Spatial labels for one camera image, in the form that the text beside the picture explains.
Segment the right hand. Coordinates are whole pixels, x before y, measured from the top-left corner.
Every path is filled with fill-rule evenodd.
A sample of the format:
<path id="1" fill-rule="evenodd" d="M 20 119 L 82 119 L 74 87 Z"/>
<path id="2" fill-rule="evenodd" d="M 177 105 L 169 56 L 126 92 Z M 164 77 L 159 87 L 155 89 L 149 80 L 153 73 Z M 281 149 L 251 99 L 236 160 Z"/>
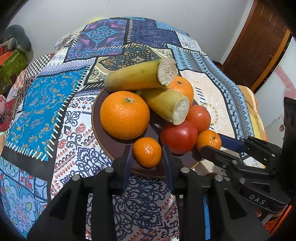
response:
<path id="1" fill-rule="evenodd" d="M 259 219 L 264 219 L 267 216 L 271 217 L 273 215 L 272 213 L 269 213 L 268 211 L 263 210 L 257 206 L 253 206 L 252 208 L 254 210 L 256 217 L 258 217 Z"/>

